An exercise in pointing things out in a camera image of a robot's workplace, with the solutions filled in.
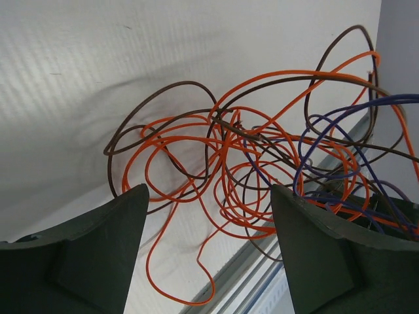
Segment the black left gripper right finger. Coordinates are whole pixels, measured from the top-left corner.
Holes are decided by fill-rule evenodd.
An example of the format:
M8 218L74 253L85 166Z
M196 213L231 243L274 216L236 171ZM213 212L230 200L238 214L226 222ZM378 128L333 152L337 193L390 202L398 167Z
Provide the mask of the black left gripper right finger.
M274 224L295 313L417 313L418 243L383 235L274 185Z

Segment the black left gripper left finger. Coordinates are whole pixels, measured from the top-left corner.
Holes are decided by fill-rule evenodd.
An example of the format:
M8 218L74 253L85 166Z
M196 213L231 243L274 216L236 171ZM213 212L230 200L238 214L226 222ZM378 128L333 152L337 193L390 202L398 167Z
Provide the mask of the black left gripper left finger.
M57 226L1 242L1 312L123 313L148 204L140 184Z

